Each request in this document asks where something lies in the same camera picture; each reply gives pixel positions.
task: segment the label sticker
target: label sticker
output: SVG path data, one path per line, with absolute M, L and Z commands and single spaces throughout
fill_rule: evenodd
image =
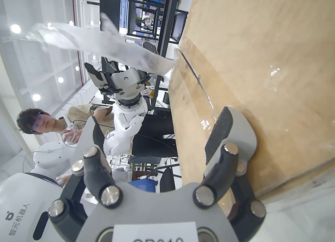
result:
M 112 242 L 194 242 L 198 241 L 195 222 L 172 224 L 119 224 Z

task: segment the clear plastic film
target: clear plastic film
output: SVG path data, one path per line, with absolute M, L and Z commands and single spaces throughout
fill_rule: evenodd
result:
M 174 60 L 166 59 L 137 44 L 129 44 L 119 34 L 118 29 L 104 13 L 101 13 L 101 29 L 80 28 L 66 23 L 54 22 L 35 24 L 27 34 L 30 40 L 62 49 L 86 51 L 120 62 L 138 70 L 165 75 L 175 65 Z

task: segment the red pipe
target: red pipe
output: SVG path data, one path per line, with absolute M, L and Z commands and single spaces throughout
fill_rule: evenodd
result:
M 74 25 L 76 25 L 76 16 L 75 16 L 75 13 L 74 13 L 74 0 L 72 0 L 72 8 L 73 8 L 73 21 L 74 21 Z M 83 76 L 82 76 L 82 73 L 81 73 L 81 65 L 80 65 L 79 51 L 77 51 L 77 55 L 78 55 L 78 63 L 79 63 L 79 71 L 80 71 L 81 85 L 84 86 Z

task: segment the man's hair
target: man's hair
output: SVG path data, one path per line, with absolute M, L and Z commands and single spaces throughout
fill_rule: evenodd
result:
M 36 121 L 37 115 L 41 114 L 47 114 L 41 109 L 27 109 L 19 113 L 18 118 L 16 119 L 16 122 L 18 124 L 19 130 L 26 133 L 26 134 L 35 134 L 36 131 L 33 131 L 31 129 L 32 125 Z

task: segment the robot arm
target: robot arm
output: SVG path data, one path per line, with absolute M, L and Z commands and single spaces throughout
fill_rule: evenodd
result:
M 137 134 L 148 112 L 147 103 L 141 95 L 150 74 L 130 68 L 124 72 L 103 73 L 85 63 L 94 85 L 102 95 L 109 95 L 114 101 L 114 126 L 104 141 L 106 155 L 120 155 L 130 149 L 132 137 Z

